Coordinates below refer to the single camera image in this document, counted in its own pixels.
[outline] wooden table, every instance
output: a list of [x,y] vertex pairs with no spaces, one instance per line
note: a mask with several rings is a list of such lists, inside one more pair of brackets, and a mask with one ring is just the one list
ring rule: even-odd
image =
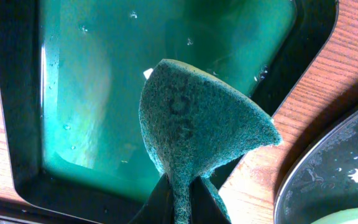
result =
[[[300,152],[358,103],[358,0],[342,0],[333,36],[274,116],[280,147],[251,152],[220,190],[233,223],[273,223],[277,189]],[[0,104],[0,198],[23,202],[12,187]]]

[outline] teal cloth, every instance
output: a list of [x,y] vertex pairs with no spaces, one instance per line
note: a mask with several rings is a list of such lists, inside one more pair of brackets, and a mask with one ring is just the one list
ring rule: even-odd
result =
[[176,60],[163,59],[154,68],[142,91],[139,119],[146,150],[172,185],[176,224],[188,223],[189,185],[197,176],[228,217],[210,175],[250,150],[282,142],[271,117],[252,100]]

